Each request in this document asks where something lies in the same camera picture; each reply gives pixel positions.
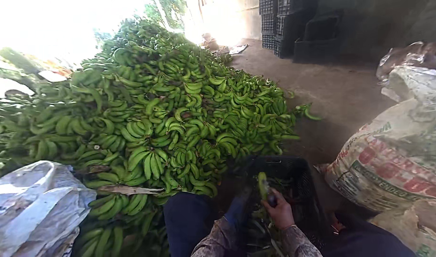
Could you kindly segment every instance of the white plastic sheet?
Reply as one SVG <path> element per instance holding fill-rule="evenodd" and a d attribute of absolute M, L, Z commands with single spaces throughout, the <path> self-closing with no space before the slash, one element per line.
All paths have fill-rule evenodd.
<path fill-rule="evenodd" d="M 416 256 L 436 257 L 436 201 L 419 200 L 407 209 L 394 209 L 370 220 L 398 237 Z"/>
<path fill-rule="evenodd" d="M 96 192 L 70 166 L 38 161 L 0 178 L 0 256 L 69 256 Z"/>

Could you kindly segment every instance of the green foliage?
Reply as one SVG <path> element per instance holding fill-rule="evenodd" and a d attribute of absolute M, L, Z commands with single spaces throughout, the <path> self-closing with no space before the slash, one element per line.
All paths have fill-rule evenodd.
<path fill-rule="evenodd" d="M 161 6 L 166 15 L 169 26 L 173 29 L 184 29 L 183 20 L 181 17 L 185 14 L 187 3 L 185 0 L 160 0 Z M 153 1 L 145 5 L 145 15 L 147 20 L 156 24 L 163 24 L 161 14 Z"/>

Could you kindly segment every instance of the black plastic crate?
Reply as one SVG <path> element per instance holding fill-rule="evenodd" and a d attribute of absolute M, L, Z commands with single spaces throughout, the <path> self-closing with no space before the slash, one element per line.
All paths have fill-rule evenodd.
<path fill-rule="evenodd" d="M 250 156 L 244 168 L 249 176 L 266 172 L 267 177 L 293 178 L 292 198 L 296 225 L 319 250 L 332 235 L 324 210 L 318 201 L 310 167 L 305 159 L 295 156 Z"/>
<path fill-rule="evenodd" d="M 294 51 L 294 41 L 291 39 L 275 38 L 274 55 L 279 58 L 288 58 Z"/>
<path fill-rule="evenodd" d="M 340 17 L 319 16 L 307 22 L 304 41 L 329 40 L 337 36 Z"/>
<path fill-rule="evenodd" d="M 276 14 L 262 14 L 261 15 L 261 32 L 274 33 L 276 24 Z"/>
<path fill-rule="evenodd" d="M 304 8 L 316 10 L 318 8 L 318 0 L 278 0 L 279 15 L 291 14 Z"/>
<path fill-rule="evenodd" d="M 321 63 L 334 61 L 339 54 L 337 38 L 329 40 L 302 41 L 300 38 L 294 44 L 295 63 Z"/>
<path fill-rule="evenodd" d="M 275 34 L 262 34 L 262 48 L 275 49 Z"/>
<path fill-rule="evenodd" d="M 276 14 L 278 11 L 278 0 L 259 0 L 259 15 Z"/>
<path fill-rule="evenodd" d="M 296 40 L 302 38 L 305 25 L 315 15 L 312 9 L 298 10 L 288 15 L 277 15 L 276 36 L 279 39 Z"/>

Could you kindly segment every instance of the sack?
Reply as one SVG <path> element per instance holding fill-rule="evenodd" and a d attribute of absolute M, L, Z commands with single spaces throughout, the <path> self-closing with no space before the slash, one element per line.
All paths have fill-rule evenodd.
<path fill-rule="evenodd" d="M 378 214 L 370 222 L 391 232 L 416 256 L 436 257 L 436 201 L 419 200 L 408 209 Z"/>
<path fill-rule="evenodd" d="M 378 115 L 332 164 L 319 167 L 333 189 L 377 212 L 436 198 L 436 71 L 398 66 L 392 72 L 414 98 Z"/>
<path fill-rule="evenodd" d="M 0 257 L 70 256 L 96 199 L 71 170 L 38 161 L 0 178 Z"/>

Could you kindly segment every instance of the pile of green plantains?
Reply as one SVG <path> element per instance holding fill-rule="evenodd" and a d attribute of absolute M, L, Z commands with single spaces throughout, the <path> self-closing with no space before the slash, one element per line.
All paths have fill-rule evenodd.
<path fill-rule="evenodd" d="M 145 20 L 124 21 L 82 66 L 67 81 L 35 84 L 34 96 L 0 99 L 0 176 L 51 160 L 98 192 L 75 256 L 168 256 L 160 206 L 170 196 L 214 197 L 227 161 L 281 154 L 281 140 L 298 138 L 275 83 Z M 163 191 L 99 190 L 111 185 Z"/>

